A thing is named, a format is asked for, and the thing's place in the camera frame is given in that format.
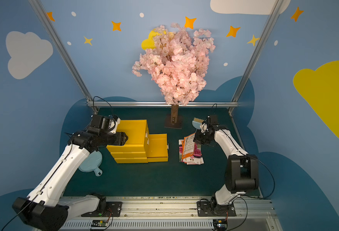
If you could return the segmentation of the white back-side seed bag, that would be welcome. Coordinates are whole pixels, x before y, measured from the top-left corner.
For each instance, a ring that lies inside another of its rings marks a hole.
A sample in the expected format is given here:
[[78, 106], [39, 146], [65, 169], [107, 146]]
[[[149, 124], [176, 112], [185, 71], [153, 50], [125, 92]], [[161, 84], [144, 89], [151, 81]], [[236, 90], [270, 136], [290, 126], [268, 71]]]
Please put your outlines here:
[[182, 144], [182, 160], [192, 156], [195, 150], [195, 133], [186, 136]]

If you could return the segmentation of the pink flower seed bag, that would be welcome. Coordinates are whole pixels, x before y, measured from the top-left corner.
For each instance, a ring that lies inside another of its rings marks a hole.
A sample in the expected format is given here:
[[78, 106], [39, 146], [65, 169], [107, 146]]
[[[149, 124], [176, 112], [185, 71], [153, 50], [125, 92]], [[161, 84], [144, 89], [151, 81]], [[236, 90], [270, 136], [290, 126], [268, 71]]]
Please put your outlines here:
[[179, 140], [179, 160], [180, 160], [180, 162], [182, 161], [183, 142], [184, 142], [184, 140]]
[[204, 164], [201, 145], [194, 144], [194, 152], [190, 157], [187, 157], [183, 160], [187, 165], [202, 165]]

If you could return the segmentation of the yellow plastic drawer cabinet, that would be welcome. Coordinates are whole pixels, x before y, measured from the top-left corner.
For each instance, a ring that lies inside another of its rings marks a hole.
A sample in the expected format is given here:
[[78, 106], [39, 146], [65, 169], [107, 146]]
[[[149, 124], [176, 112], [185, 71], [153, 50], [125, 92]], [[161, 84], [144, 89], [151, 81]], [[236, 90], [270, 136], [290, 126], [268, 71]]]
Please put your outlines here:
[[149, 129], [146, 120], [122, 120], [117, 132], [124, 132], [128, 140], [123, 146], [106, 148], [118, 164], [148, 163]]

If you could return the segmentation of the yellow bottom drawer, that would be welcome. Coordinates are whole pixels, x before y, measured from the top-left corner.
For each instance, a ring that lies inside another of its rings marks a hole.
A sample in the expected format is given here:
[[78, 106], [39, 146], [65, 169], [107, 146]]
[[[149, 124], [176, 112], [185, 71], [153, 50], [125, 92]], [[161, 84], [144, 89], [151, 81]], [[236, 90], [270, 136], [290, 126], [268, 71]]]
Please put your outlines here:
[[167, 134], [150, 134], [147, 160], [149, 163], [168, 161]]

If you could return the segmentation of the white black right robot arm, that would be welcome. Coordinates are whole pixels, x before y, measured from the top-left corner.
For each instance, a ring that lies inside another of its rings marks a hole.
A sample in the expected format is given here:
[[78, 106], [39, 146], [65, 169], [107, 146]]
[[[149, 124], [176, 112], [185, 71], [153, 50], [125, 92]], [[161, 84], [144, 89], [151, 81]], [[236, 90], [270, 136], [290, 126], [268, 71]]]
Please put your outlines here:
[[194, 142], [210, 144], [211, 141], [215, 141], [221, 147], [227, 159], [224, 185], [214, 195], [217, 205], [226, 206], [237, 197], [259, 187], [258, 159], [245, 151], [227, 129], [195, 132]]

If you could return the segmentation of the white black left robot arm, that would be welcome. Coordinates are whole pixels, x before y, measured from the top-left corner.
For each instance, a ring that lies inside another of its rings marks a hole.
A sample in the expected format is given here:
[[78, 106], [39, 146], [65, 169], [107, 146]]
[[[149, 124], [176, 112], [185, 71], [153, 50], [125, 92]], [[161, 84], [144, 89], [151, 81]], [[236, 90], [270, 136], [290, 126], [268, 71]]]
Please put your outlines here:
[[100, 146], [123, 146], [128, 139], [124, 132], [75, 132], [46, 177], [26, 198], [18, 197], [12, 205], [13, 210], [24, 224], [42, 231], [57, 231], [72, 218], [104, 212], [104, 196], [87, 195], [67, 203], [59, 200], [72, 176], [92, 152]]

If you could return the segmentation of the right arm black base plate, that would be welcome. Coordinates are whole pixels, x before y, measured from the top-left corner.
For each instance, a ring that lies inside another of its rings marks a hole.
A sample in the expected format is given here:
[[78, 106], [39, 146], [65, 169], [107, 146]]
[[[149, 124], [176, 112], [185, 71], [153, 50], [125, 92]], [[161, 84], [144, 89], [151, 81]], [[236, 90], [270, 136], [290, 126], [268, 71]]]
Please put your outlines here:
[[196, 203], [199, 217], [235, 217], [236, 210], [234, 204], [221, 206], [216, 202], [199, 200]]

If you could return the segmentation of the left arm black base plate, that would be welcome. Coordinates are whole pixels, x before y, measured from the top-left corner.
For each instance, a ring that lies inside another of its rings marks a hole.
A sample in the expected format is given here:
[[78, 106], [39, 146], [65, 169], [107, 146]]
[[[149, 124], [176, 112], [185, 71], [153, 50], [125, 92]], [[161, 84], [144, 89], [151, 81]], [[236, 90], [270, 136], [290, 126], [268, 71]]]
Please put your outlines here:
[[99, 205], [93, 212], [82, 214], [81, 217], [120, 217], [122, 202], [106, 202], [105, 206]]

